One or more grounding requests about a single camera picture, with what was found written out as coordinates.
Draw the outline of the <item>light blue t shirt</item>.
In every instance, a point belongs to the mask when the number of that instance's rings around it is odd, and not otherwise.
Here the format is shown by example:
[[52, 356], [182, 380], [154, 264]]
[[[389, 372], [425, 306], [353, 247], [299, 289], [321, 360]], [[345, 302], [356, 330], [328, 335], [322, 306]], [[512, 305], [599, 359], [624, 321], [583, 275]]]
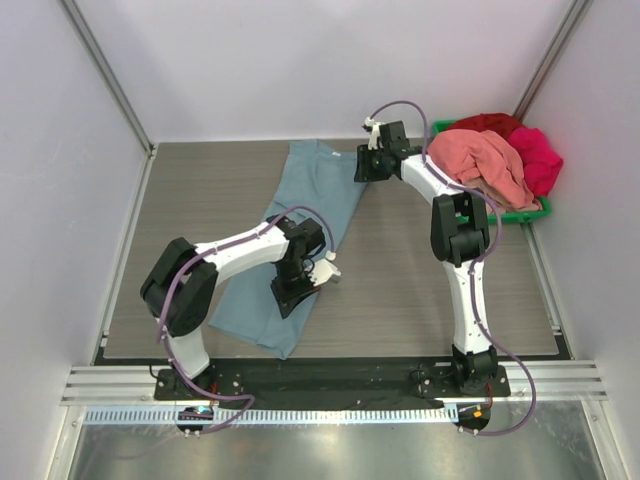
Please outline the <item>light blue t shirt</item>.
[[[354, 151], [339, 152], [319, 140], [290, 143], [279, 186], [266, 218], [304, 205], [321, 214], [331, 227], [335, 243], [343, 240], [365, 189], [354, 181]], [[263, 264], [230, 279], [209, 325], [280, 359], [296, 348], [318, 293], [305, 299], [282, 318], [270, 288], [275, 268]]]

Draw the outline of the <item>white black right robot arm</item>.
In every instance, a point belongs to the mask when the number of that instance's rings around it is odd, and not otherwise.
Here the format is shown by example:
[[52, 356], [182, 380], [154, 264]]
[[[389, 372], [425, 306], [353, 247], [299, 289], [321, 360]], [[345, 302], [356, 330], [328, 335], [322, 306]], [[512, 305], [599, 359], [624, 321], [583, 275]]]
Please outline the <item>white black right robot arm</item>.
[[487, 394], [498, 360], [488, 338], [483, 288], [490, 231], [483, 198], [455, 182], [410, 144], [401, 121], [364, 122], [367, 143], [357, 147], [354, 180], [372, 183], [395, 176], [431, 206], [430, 244], [445, 269], [454, 310], [451, 383], [466, 396]]

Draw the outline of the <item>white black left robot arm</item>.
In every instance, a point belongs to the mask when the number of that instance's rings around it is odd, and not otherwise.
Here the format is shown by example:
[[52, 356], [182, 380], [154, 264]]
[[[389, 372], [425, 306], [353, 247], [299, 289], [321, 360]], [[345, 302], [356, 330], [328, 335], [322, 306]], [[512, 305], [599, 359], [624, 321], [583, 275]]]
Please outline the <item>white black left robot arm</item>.
[[297, 223], [280, 213], [223, 240], [192, 244], [172, 240], [140, 288], [140, 297], [157, 321], [156, 338], [169, 355], [177, 387], [188, 398], [233, 401], [248, 394], [219, 395], [201, 325], [219, 283], [255, 267], [272, 264], [270, 284], [283, 319], [318, 293], [335, 268], [335, 237], [322, 217]]

